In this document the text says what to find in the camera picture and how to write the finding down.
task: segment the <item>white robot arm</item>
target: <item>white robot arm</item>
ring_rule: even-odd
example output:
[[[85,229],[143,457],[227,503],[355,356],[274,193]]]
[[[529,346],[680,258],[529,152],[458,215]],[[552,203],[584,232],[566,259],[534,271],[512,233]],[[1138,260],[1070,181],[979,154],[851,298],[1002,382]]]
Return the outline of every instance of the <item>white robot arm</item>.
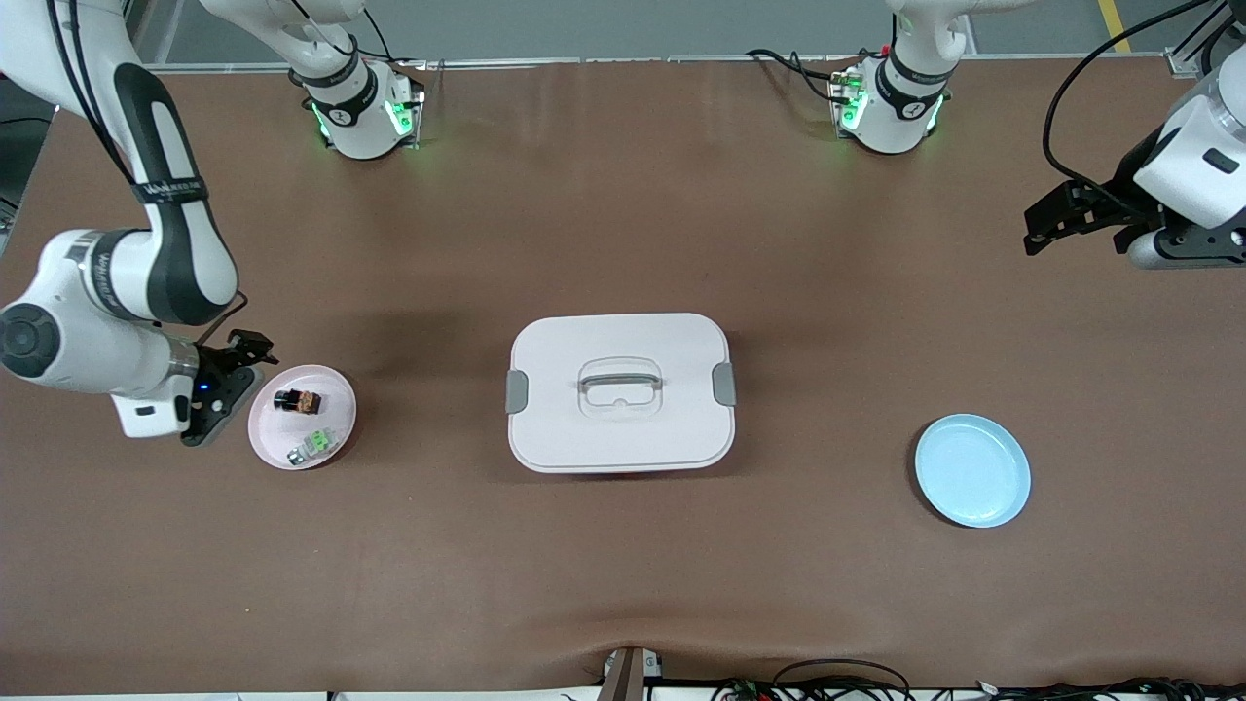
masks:
[[[1035,0],[886,0],[896,37],[886,56],[868,56],[836,87],[840,131],[880,153],[910,151],[933,128],[943,88],[968,39],[956,20],[1003,12]]]
[[[201,0],[290,64],[307,88],[328,142],[350,158],[368,159],[419,139],[424,86],[381,61],[365,60],[343,29],[364,0]]]
[[[1140,268],[1246,264],[1246,47],[1199,81],[1106,183],[1067,181],[1025,210],[1025,252],[1124,225]]]
[[[213,350],[152,322],[211,321],[238,288],[177,107],[140,65],[121,0],[0,0],[0,71],[102,122],[150,219],[147,229],[54,237],[30,286],[0,313],[0,361],[36,385],[110,395],[126,436],[202,442],[249,387],[242,371],[270,361],[272,344],[244,332],[242,345]]]

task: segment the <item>box lid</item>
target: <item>box lid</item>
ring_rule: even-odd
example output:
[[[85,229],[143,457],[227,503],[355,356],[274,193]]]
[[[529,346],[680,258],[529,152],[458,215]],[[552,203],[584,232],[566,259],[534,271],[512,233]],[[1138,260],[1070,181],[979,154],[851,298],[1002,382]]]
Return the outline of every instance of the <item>box lid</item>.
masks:
[[[735,437],[726,335],[692,313],[554,316],[515,339],[515,457],[547,473],[703,468]]]

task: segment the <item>green object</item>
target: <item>green object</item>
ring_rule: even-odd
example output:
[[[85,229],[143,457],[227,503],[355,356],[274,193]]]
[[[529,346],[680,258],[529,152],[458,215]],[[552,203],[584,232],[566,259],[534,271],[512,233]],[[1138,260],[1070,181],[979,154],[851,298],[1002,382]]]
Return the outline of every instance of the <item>green object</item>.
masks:
[[[938,100],[934,101],[934,106],[931,107],[931,121],[926,122],[926,131],[934,128],[934,120],[938,118],[938,108],[943,106],[943,96],[939,95]]]
[[[308,437],[308,441],[312,442],[312,448],[314,449],[315,453],[324,453],[325,451],[329,449],[330,446],[333,446],[333,441],[329,440],[329,435],[326,435],[323,431],[312,432],[312,436]]]
[[[312,113],[315,115],[315,121],[320,123],[320,134],[325,138],[330,138],[329,127],[324,123],[324,115],[320,113],[320,107],[316,107],[315,102],[312,103]]]
[[[856,95],[849,100],[849,103],[844,106],[844,128],[854,129],[861,123],[861,113],[865,112],[866,106],[870,103],[870,93],[865,90],[858,90]]]
[[[411,133],[411,110],[402,105],[394,105],[392,102],[385,102],[385,106],[389,108],[389,116],[394,122],[394,129],[397,131],[397,134],[406,136]]]

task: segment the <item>table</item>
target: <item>table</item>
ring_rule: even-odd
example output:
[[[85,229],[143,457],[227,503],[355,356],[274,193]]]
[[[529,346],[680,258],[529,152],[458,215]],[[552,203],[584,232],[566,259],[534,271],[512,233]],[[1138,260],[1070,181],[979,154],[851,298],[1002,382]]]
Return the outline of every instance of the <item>table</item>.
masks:
[[[1100,64],[1055,146],[1105,177],[1190,83]],[[284,76],[167,77],[252,299],[231,325],[346,374],[359,440],[283,473],[244,421],[199,452],[127,441],[107,398],[0,377],[0,692],[578,685],[623,644],[668,676],[851,655],[928,686],[1240,681],[1246,279],[1135,270],[1108,234],[1022,253],[1070,67],[964,64],[896,157],[749,64],[436,73],[424,147],[375,162],[323,149]],[[62,115],[2,298],[52,233],[142,220]],[[654,310],[726,330],[730,454],[521,468],[516,332]],[[1007,527],[917,497],[916,437],[954,412],[1029,454]]]

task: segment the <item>box handle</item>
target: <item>box handle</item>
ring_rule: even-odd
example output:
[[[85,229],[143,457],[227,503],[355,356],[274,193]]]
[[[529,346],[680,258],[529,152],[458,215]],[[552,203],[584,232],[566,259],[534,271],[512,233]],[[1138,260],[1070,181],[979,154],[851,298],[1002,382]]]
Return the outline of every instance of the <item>box handle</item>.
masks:
[[[589,387],[599,387],[603,385],[648,385],[657,390],[658,387],[662,387],[662,379],[649,374],[611,374],[588,376],[579,381],[579,390],[583,392]]]

